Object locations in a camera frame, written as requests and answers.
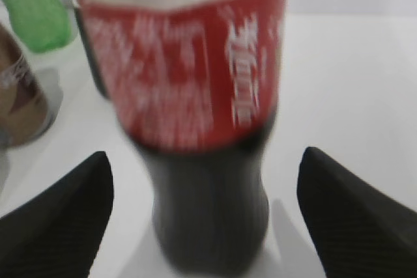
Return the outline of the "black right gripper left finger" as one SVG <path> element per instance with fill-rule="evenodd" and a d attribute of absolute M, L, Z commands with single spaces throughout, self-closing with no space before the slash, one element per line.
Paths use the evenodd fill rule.
<path fill-rule="evenodd" d="M 113 175 L 98 151 L 1 218 L 2 277 L 88 277 L 113 209 Z"/>

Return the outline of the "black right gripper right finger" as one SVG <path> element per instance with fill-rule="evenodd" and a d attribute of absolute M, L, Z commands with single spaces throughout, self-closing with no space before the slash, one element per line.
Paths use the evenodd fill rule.
<path fill-rule="evenodd" d="M 326 277 L 416 276 L 416 211 L 316 147 L 303 153 L 296 196 Z"/>

